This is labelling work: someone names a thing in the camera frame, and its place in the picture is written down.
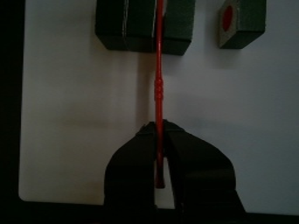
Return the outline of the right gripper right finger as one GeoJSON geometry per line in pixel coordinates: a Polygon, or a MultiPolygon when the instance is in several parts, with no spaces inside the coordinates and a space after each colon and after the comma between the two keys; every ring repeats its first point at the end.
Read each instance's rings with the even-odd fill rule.
{"type": "Polygon", "coordinates": [[[174,122],[163,122],[163,140],[181,224],[246,224],[229,157],[174,122]]]}

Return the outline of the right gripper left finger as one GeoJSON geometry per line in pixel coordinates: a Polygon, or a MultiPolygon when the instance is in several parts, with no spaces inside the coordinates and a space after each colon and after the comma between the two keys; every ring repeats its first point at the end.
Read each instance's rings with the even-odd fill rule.
{"type": "Polygon", "coordinates": [[[117,150],[105,177],[105,224],[155,224],[155,124],[117,150]]]}

